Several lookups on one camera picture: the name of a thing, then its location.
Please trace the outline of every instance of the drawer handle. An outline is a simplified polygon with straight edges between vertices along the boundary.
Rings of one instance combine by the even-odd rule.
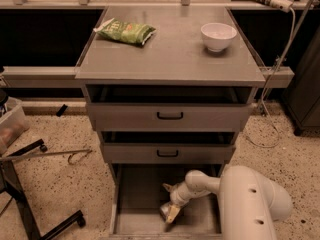
[[[160,152],[157,150],[157,156],[158,157],[177,157],[179,155],[179,150],[176,150],[176,152]]]
[[[160,120],[181,120],[183,118],[183,112],[180,112],[180,116],[161,116],[160,112],[157,112],[157,117]]]

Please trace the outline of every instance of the white cable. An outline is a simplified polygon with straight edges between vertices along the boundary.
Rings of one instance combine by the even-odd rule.
[[[287,46],[290,46],[292,41],[293,41],[293,32],[294,32],[294,26],[295,26],[295,21],[296,21],[296,14],[295,14],[295,11],[290,8],[290,11],[292,12],[292,24],[291,24],[291,31],[290,31],[290,36],[289,36],[289,40],[288,40],[288,43],[287,43]],[[266,117],[269,119],[270,121],[270,124],[271,126],[276,130],[276,133],[277,133],[277,140],[274,144],[272,145],[263,145],[263,144],[257,144],[256,142],[254,142],[249,134],[244,130],[244,135],[246,137],[246,139],[251,142],[253,145],[257,146],[257,147],[261,147],[261,148],[274,148],[276,147],[279,143],[280,143],[280,132],[279,130],[277,129],[277,127],[275,126],[275,124],[273,123],[272,119],[271,119],[271,115],[264,103],[264,98],[266,96],[266,94],[268,93],[269,91],[269,88],[267,88],[267,85],[268,83],[270,82],[271,78],[274,76],[274,74],[279,70],[282,62],[284,60],[284,56],[281,56],[281,58],[279,60],[277,60],[277,63],[274,67],[272,67],[272,74],[267,78],[266,82],[265,82],[265,85],[263,87],[263,90],[262,90],[262,93],[261,93],[261,97],[260,97],[260,101],[258,104],[260,104],[261,106],[263,106],[263,110],[266,112]]]

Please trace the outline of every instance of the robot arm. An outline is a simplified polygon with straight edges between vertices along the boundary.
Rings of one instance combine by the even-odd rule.
[[[164,186],[171,202],[160,211],[167,223],[191,199],[216,194],[225,240],[275,240],[273,221],[286,219],[292,210],[291,197],[283,187],[245,166],[230,167],[221,178],[193,170],[184,182]]]

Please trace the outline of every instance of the speckled floor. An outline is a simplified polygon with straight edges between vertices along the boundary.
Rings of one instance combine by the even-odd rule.
[[[320,236],[320,132],[305,132],[296,137],[293,124],[278,103],[268,104],[277,133],[267,118],[253,113],[237,140],[237,150],[230,165],[246,165],[277,181],[290,193],[294,210],[284,222],[276,222],[279,240],[309,240]],[[41,234],[81,210],[87,225],[76,224],[56,239],[99,239],[108,236],[114,184],[108,166],[104,164],[97,135],[85,115],[27,116],[30,129],[11,145],[8,152],[42,138],[50,151],[91,148],[85,156],[68,155],[34,158],[14,162],[26,196],[32,206]],[[9,195],[0,195],[0,210]],[[27,239],[15,202],[0,217],[0,239]]]

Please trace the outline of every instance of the green bag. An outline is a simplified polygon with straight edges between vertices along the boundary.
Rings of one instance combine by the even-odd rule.
[[[144,45],[156,29],[147,24],[121,22],[113,18],[94,31],[109,40]]]

